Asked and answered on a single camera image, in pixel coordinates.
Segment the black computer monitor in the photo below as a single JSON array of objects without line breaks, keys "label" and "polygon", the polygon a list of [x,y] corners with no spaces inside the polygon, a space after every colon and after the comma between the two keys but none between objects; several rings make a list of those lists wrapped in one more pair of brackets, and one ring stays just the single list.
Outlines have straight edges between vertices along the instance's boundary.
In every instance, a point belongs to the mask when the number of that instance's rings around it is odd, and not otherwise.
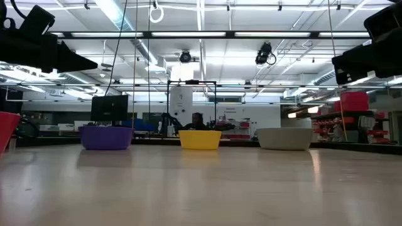
[{"label": "black computer monitor", "polygon": [[126,121],[128,119],[128,95],[93,97],[90,119],[102,121]]}]

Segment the red plastic bowl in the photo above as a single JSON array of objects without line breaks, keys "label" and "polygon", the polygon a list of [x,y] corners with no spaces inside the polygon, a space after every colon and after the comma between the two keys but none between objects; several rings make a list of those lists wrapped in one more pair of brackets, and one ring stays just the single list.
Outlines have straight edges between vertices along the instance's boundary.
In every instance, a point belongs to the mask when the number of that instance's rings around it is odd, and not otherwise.
[{"label": "red plastic bowl", "polygon": [[0,112],[0,157],[2,156],[12,133],[19,124],[20,115],[10,112]]}]

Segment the person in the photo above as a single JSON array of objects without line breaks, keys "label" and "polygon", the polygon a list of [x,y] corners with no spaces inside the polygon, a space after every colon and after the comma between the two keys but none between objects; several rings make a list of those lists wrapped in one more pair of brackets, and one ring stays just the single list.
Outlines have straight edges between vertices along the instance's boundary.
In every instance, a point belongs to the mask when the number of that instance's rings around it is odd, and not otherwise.
[{"label": "person", "polygon": [[204,124],[203,115],[199,112],[192,114],[192,122],[185,125],[183,130],[208,131],[209,128]]}]

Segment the shelf rack with red bins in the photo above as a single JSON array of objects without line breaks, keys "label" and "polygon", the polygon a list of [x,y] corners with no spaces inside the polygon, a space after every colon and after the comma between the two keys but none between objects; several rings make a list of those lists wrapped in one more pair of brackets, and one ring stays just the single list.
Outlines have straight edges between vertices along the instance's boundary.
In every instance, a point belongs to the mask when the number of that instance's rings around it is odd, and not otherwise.
[{"label": "shelf rack with red bins", "polygon": [[315,116],[312,127],[321,143],[398,143],[391,139],[390,120],[383,112],[349,111]]}]

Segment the yellow plastic bowl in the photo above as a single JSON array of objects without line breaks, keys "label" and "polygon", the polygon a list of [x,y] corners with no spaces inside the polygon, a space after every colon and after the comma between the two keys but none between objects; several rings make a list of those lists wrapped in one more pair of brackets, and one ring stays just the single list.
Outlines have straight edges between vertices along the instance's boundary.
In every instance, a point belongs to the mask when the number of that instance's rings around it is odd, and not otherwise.
[{"label": "yellow plastic bowl", "polygon": [[216,150],[219,147],[221,135],[220,131],[179,131],[180,144],[183,149]]}]

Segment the grey plastic bowl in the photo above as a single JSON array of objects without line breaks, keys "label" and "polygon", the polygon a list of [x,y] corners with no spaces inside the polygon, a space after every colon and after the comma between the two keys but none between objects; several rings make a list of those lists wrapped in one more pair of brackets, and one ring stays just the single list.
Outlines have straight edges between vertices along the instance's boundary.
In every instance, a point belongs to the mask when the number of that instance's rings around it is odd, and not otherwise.
[{"label": "grey plastic bowl", "polygon": [[312,128],[260,128],[256,132],[261,148],[272,150],[305,151],[313,137]]}]

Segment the black aluminium rig frame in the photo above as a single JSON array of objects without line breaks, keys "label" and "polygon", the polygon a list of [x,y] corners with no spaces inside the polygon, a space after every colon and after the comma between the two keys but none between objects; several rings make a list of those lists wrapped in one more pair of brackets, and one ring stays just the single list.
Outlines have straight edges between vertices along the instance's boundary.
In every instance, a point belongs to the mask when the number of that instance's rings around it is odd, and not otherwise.
[{"label": "black aluminium rig frame", "polygon": [[60,40],[131,39],[259,39],[259,40],[368,40],[363,31],[59,31]]}]

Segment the purple plastic bowl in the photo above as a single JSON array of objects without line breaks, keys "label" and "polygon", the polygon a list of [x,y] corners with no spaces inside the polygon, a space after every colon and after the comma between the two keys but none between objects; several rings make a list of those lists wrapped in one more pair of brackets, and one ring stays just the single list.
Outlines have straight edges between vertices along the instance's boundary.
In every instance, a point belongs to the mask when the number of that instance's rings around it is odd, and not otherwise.
[{"label": "purple plastic bowl", "polygon": [[82,126],[80,141],[87,150],[124,150],[131,145],[133,129],[129,127]]}]

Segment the large red storage bin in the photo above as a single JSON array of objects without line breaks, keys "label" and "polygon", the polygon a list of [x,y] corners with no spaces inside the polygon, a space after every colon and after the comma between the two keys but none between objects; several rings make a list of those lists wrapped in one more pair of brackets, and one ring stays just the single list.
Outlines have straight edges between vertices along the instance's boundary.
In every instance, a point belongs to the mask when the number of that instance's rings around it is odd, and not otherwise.
[{"label": "large red storage bin", "polygon": [[369,110],[369,98],[366,92],[343,92],[340,100],[334,103],[335,112],[367,110]]}]

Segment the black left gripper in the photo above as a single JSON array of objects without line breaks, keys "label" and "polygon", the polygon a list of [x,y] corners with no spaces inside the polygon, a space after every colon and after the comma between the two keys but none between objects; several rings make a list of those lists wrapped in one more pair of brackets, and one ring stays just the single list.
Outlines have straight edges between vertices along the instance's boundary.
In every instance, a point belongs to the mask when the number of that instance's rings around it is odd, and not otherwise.
[{"label": "black left gripper", "polygon": [[17,31],[0,31],[0,61],[35,67],[42,72],[58,73],[93,70],[96,62],[70,50],[64,41],[58,44],[57,35],[40,35],[39,40],[30,40]]}]

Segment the silver ventilation duct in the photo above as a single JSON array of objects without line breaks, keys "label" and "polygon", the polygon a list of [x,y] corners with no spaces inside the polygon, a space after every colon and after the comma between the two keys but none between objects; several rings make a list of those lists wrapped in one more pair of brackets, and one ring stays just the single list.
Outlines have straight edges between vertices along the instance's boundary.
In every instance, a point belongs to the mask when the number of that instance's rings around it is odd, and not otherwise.
[{"label": "silver ventilation duct", "polygon": [[[135,32],[136,27],[131,24],[128,12],[125,6],[122,6],[120,0],[94,0],[100,10],[109,18],[114,26],[120,31]],[[130,39],[131,44],[139,51],[140,55],[145,59],[148,64],[156,65],[158,59],[149,48],[146,46],[147,42],[140,39]]]}]

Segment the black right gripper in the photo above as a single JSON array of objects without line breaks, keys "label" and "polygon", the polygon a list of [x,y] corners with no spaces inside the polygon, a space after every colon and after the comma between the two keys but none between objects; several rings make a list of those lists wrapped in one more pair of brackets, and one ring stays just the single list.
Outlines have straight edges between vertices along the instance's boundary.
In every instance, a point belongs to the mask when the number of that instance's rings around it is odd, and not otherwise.
[{"label": "black right gripper", "polygon": [[333,57],[332,65],[338,85],[366,78],[371,71],[379,78],[402,75],[402,29],[392,31],[381,41],[373,43],[369,40]]}]

